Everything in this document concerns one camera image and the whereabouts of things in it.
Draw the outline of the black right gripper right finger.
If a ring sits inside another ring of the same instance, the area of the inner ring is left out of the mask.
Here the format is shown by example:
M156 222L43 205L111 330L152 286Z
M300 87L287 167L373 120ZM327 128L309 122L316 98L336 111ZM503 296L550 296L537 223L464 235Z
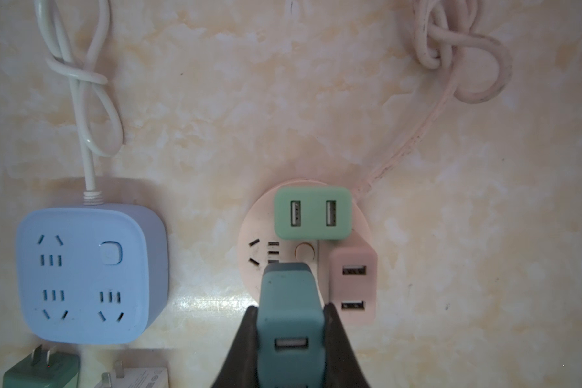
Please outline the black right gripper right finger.
M333 303L323 308L326 366L324 387L369 387Z

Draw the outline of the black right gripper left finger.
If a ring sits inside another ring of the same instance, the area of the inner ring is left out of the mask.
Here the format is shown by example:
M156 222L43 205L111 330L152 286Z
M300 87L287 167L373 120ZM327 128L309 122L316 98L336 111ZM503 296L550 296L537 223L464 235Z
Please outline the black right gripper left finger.
M220 372L212 387L258 387L258 308L247 308Z

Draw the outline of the teal plug adapter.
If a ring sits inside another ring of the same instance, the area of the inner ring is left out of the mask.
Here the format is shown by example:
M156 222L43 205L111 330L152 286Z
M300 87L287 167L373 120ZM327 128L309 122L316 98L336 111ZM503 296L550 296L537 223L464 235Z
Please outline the teal plug adapter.
M265 268L256 327L261 387L323 386L325 317L307 264L271 263Z

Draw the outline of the pink plug adapter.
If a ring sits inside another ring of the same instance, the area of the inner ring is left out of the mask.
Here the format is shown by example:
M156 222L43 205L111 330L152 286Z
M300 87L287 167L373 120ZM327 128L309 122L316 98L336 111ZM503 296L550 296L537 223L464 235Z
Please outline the pink plug adapter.
M328 253L328 297L343 323L372 323L377 308L378 254L357 231Z

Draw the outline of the white plug adapter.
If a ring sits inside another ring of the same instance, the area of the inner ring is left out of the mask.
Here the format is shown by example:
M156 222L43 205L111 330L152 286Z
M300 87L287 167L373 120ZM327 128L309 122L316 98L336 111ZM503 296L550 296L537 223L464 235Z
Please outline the white plug adapter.
M169 388L168 371L163 367L124 367L114 363L110 372L103 373L95 388Z

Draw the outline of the light green plug adapter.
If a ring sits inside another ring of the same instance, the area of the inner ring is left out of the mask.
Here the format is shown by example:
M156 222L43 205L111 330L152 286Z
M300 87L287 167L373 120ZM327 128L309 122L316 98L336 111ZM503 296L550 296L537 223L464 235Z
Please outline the light green plug adapter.
M2 387L76 388L79 370L78 355L39 345L4 373Z

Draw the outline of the pink round power strip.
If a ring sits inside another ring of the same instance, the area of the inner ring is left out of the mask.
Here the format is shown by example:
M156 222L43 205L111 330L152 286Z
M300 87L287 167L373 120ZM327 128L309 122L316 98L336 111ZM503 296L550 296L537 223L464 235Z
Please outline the pink round power strip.
M262 276L271 263L304 263L315 276L322 303L328 304L328 253L340 240L284 240L274 230L274 196L284 186L327 185L308 179L292 179L265 192L247 213L239 230L237 252L239 269L247 291L260 298ZM370 228L352 198L352 232L357 231L370 244Z

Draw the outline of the blue square power strip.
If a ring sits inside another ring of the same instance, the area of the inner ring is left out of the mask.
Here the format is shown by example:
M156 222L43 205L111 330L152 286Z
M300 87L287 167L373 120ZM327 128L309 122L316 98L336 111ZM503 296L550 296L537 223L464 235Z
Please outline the blue square power strip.
M167 304L167 231L140 205L37 210L17 228L16 270L24 321L36 336L128 344Z

